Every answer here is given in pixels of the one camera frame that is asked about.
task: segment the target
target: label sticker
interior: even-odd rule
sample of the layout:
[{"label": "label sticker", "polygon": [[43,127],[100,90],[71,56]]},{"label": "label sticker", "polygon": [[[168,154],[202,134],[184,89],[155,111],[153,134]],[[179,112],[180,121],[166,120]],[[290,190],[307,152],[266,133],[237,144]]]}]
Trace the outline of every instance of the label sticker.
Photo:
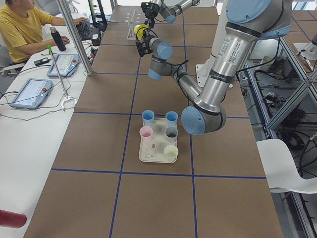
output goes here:
[{"label": "label sticker", "polygon": [[227,63],[237,65],[240,57],[246,49],[242,42],[232,42],[228,36],[225,37],[218,55]]}]

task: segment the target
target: tray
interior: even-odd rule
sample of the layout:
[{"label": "tray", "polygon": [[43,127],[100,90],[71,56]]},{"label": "tray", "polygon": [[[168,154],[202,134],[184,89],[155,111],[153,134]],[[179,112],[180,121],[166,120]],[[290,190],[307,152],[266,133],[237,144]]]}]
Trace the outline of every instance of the tray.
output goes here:
[{"label": "tray", "polygon": [[164,155],[164,148],[167,145],[177,146],[177,139],[175,142],[171,143],[165,138],[165,130],[168,128],[166,119],[154,118],[151,128],[153,130],[152,140],[149,142],[141,140],[139,159],[143,162],[174,163],[177,160],[177,157],[173,160],[169,160]]}]

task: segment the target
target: phone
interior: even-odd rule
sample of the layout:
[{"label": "phone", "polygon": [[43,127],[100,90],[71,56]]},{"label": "phone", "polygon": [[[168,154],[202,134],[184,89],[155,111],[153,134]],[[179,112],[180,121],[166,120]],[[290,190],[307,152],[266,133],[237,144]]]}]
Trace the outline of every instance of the phone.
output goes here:
[{"label": "phone", "polygon": [[45,64],[48,62],[50,62],[50,60],[49,60],[49,58],[46,57],[46,58],[34,61],[34,64],[35,64],[35,66],[39,66],[39,65],[42,65],[42,64]]}]

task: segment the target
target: yellow cup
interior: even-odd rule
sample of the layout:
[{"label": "yellow cup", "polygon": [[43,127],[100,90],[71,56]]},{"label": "yellow cup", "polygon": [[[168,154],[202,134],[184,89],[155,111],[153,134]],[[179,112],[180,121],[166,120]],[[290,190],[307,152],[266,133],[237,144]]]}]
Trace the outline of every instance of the yellow cup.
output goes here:
[{"label": "yellow cup", "polygon": [[143,38],[143,31],[148,28],[147,25],[137,25],[134,27],[134,34],[137,34],[139,38]]}]

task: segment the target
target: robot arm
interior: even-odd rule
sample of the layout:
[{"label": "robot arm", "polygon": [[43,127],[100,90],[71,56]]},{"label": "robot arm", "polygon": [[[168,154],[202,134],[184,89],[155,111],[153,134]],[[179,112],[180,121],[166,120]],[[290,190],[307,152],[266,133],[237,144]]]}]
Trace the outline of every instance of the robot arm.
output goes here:
[{"label": "robot arm", "polygon": [[203,89],[182,67],[166,62],[172,55],[168,43],[145,34],[145,39],[150,38],[147,42],[153,52],[149,77],[173,77],[193,103],[193,107],[183,110],[181,117],[188,133],[198,135],[224,126],[226,115],[221,101],[235,73],[255,41],[281,37],[289,32],[291,9],[291,0],[228,0],[226,37]]},{"label": "robot arm", "polygon": [[180,15],[183,11],[191,6],[196,6],[200,3],[200,0],[183,0],[179,4],[176,4],[172,8],[168,8],[164,0],[150,0],[149,2],[141,3],[141,9],[145,13],[145,23],[149,24],[149,28],[152,29],[155,24],[155,18],[160,13],[167,23],[172,24],[176,16]]}]

